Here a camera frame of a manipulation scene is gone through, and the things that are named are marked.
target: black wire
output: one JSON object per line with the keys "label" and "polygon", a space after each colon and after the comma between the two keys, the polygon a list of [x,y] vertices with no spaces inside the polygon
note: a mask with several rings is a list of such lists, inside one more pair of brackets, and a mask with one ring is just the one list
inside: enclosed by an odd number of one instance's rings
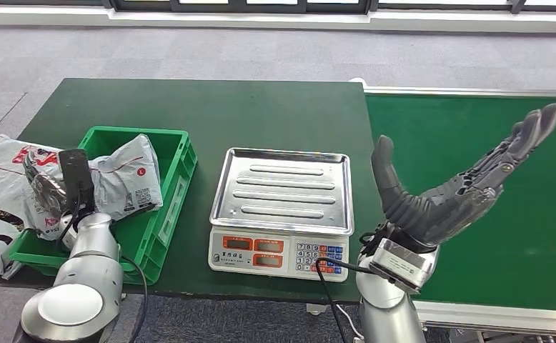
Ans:
{"label": "black wire", "polygon": [[141,331],[144,322],[145,322],[145,314],[147,312],[147,281],[145,279],[145,274],[144,271],[142,270],[142,268],[135,263],[135,261],[133,261],[132,259],[123,256],[122,257],[125,261],[127,261],[128,263],[132,264],[133,267],[135,267],[135,269],[137,269],[139,275],[142,276],[142,281],[144,283],[144,310],[142,312],[142,315],[140,316],[140,318],[137,321],[137,326],[135,327],[135,331],[133,332],[133,335],[131,335],[131,339],[129,339],[129,343],[135,343],[135,339],[137,339],[137,336],[139,336],[139,331]]}
{"label": "black wire", "polygon": [[333,317],[337,322],[337,328],[339,328],[339,334],[341,334],[341,339],[343,340],[343,343],[347,343],[347,340],[345,339],[345,332],[343,331],[343,327],[341,326],[339,317],[337,317],[337,307],[333,301],[333,298],[331,297],[331,294],[329,292],[329,287],[327,286],[327,282],[324,280],[324,276],[322,276],[322,272],[320,271],[320,261],[331,262],[333,264],[336,264],[337,266],[348,268],[356,272],[367,273],[367,274],[372,274],[372,273],[367,268],[362,268],[354,264],[345,263],[338,259],[331,259],[330,257],[318,257],[316,259],[316,272],[318,273],[318,277],[320,277],[320,281],[322,282],[322,286],[324,287],[324,292],[327,294],[329,304],[331,305],[331,310],[333,311]]}
{"label": "black wire", "polygon": [[71,219],[66,225],[66,228],[61,232],[59,238],[55,241],[55,249],[59,250],[60,252],[68,252],[64,246],[62,245],[62,239],[66,236],[69,228],[74,225],[76,218],[78,217],[78,212],[80,212],[80,191],[78,191],[78,198],[76,200],[76,208],[71,213]]}
{"label": "black wire", "polygon": [[360,238],[358,239],[358,241],[360,242],[360,244],[366,245],[369,241],[366,240],[367,237],[371,237],[372,235],[376,234],[375,231],[372,232],[365,232],[364,234],[362,234],[360,236]]}

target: red logo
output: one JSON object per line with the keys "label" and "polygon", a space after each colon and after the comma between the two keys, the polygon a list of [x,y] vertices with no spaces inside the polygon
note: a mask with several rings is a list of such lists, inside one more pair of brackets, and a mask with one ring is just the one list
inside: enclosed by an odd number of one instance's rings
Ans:
{"label": "red logo", "polygon": [[[29,150],[32,148],[34,147],[30,145],[26,145],[22,147],[17,153],[17,156],[13,158],[13,163],[16,164],[24,163],[25,156],[29,153]],[[52,151],[38,148],[34,150],[34,161],[39,166],[44,166],[49,163],[57,164],[57,154]]]}
{"label": "red logo", "polygon": [[45,218],[44,219],[44,224],[47,225],[48,227],[52,227],[57,223],[59,223],[59,219],[57,219],[57,218]]}

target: table leg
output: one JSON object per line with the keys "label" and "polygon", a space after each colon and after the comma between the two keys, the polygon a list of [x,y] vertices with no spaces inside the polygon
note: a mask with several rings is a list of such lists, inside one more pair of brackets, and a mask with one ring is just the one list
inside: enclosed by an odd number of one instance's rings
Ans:
{"label": "table leg", "polygon": [[325,313],[328,306],[329,305],[305,304],[305,310],[317,316],[318,314]]}

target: white package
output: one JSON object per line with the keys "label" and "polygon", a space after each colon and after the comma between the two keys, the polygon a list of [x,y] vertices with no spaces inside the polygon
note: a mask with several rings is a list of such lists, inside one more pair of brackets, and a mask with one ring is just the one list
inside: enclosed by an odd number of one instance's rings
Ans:
{"label": "white package", "polygon": [[[162,206],[158,159],[146,135],[138,135],[110,156],[89,161],[89,168],[95,188],[95,208],[109,214],[113,220]],[[59,166],[41,172],[63,181]],[[41,208],[29,184],[24,194],[26,215],[38,229],[39,237],[49,241],[59,238],[59,218],[53,218]]]}
{"label": "white package", "polygon": [[9,245],[24,227],[30,227],[22,192],[27,180],[21,165],[29,151],[35,152],[36,164],[41,170],[56,166],[56,149],[0,135],[0,276],[5,278],[21,266],[8,260]]}

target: green table surface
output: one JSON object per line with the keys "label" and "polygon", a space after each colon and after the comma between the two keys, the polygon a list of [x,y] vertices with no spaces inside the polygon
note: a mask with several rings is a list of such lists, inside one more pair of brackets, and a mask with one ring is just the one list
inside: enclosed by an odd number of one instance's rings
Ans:
{"label": "green table surface", "polygon": [[[373,138],[394,140],[413,194],[473,165],[556,96],[367,95]],[[496,205],[442,246],[415,299],[556,309],[556,130],[505,182]]]}
{"label": "green table surface", "polygon": [[[348,155],[357,204],[350,261],[356,259],[358,236],[382,220],[360,84],[65,79],[19,139],[73,148],[94,125],[182,129],[198,155],[160,279],[150,287],[155,294],[326,301],[319,282],[209,268],[209,215],[225,153],[234,146]],[[51,280],[29,269],[9,283],[47,287]],[[338,301],[358,297],[354,273],[330,289]]]}

